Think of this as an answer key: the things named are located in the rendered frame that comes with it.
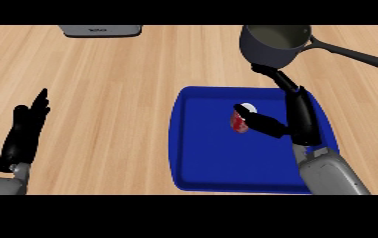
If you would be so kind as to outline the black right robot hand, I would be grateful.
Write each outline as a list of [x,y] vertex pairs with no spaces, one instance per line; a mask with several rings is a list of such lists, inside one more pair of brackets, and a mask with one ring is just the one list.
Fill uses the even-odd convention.
[[252,64],[251,70],[265,75],[285,92],[286,125],[273,117],[251,112],[242,104],[234,104],[233,109],[246,127],[274,138],[289,135],[296,145],[317,146],[322,143],[320,131],[305,88],[298,86],[285,73],[273,67]]

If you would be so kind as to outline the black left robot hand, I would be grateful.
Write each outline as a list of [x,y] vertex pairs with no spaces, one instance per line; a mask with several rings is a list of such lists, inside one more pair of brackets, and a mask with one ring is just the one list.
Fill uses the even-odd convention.
[[13,123],[0,153],[0,172],[10,173],[11,165],[32,163],[48,112],[47,89],[42,89],[31,106],[13,108]]

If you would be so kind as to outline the red can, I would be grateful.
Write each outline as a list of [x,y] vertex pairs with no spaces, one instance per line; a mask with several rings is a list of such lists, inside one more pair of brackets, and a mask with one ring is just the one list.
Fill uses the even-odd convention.
[[[248,109],[251,113],[257,112],[257,108],[251,103],[242,103],[242,106]],[[245,119],[240,117],[237,112],[231,113],[230,116],[230,127],[234,132],[245,133],[248,131],[248,126],[245,124]]]

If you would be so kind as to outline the blue tray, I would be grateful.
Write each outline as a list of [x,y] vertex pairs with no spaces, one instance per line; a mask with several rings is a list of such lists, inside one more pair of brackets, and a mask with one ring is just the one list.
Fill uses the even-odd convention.
[[233,105],[286,121],[285,93],[277,88],[196,87],[177,95],[168,130],[168,159],[178,189],[305,194],[292,142],[230,126]]

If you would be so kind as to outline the dark grey pot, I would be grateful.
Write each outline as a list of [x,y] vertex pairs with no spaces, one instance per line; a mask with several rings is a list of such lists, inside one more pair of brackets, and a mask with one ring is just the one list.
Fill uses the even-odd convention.
[[239,50],[251,64],[283,68],[296,55],[320,48],[378,67],[378,57],[330,45],[316,39],[310,25],[243,25]]

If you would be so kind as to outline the grey flat appliance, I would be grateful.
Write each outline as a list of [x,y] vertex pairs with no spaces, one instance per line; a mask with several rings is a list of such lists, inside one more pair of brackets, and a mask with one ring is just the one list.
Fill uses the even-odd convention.
[[66,37],[72,38],[112,38],[137,36],[140,25],[60,25]]

